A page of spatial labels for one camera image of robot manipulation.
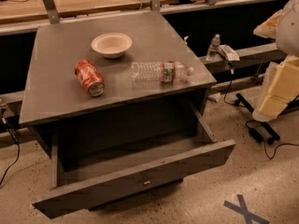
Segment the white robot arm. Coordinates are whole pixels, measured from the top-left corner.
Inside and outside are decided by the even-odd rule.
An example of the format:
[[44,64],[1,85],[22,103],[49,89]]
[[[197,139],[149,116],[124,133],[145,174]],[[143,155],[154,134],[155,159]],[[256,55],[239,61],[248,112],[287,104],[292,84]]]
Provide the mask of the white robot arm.
[[299,0],[290,0],[253,33],[273,38],[277,48],[287,55],[280,64],[269,64],[252,113],[255,120],[269,121],[299,95]]

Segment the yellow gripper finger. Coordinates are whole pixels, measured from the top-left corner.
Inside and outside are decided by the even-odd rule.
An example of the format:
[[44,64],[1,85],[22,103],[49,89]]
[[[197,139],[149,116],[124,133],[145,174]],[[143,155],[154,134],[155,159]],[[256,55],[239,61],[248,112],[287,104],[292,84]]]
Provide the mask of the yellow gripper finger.
[[276,119],[298,95],[299,58],[288,55],[281,63],[271,62],[266,69],[252,117],[258,121]]
[[282,10],[279,10],[276,13],[274,13],[270,18],[268,18],[262,24],[258,25],[254,29],[253,33],[263,38],[275,39],[277,33],[278,19],[281,15],[281,12]]

